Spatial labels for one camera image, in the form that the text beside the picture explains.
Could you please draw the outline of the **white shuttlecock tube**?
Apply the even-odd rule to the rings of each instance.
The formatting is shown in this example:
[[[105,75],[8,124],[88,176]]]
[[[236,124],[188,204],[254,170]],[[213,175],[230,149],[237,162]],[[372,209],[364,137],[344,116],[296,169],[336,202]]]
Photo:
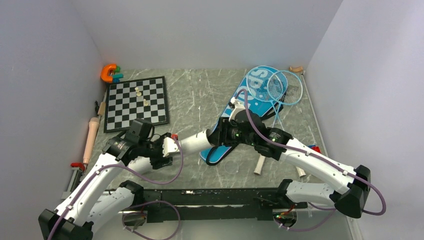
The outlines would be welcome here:
[[[179,140],[179,145],[182,149],[183,156],[186,157],[192,154],[199,154],[201,151],[212,148],[213,144],[210,143],[208,139],[211,134],[212,131],[210,129],[205,129],[201,132]]]

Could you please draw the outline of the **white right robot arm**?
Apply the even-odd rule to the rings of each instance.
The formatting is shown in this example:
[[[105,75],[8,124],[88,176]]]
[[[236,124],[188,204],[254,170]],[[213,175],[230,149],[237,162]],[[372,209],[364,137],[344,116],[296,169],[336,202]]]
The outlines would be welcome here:
[[[220,117],[216,127],[208,129],[206,135],[214,147],[248,145],[267,158],[286,161],[322,181],[282,180],[275,193],[276,203],[282,208],[308,202],[333,205],[340,213],[355,219],[365,213],[370,193],[366,182],[370,180],[371,171],[363,165],[354,168],[313,151],[290,133],[265,126],[250,110],[238,112],[234,119]]]

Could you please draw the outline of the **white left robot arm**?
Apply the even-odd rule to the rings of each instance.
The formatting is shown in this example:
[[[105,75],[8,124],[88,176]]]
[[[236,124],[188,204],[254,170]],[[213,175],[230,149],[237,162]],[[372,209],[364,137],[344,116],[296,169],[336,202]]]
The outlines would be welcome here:
[[[125,180],[109,196],[102,197],[108,185],[122,171],[138,177],[172,164],[179,153],[178,137],[155,134],[152,123],[136,119],[128,130],[110,138],[95,165],[75,190],[54,210],[45,209],[38,217],[45,240],[91,240],[96,230],[113,215],[129,208],[139,209],[145,200],[144,188]]]

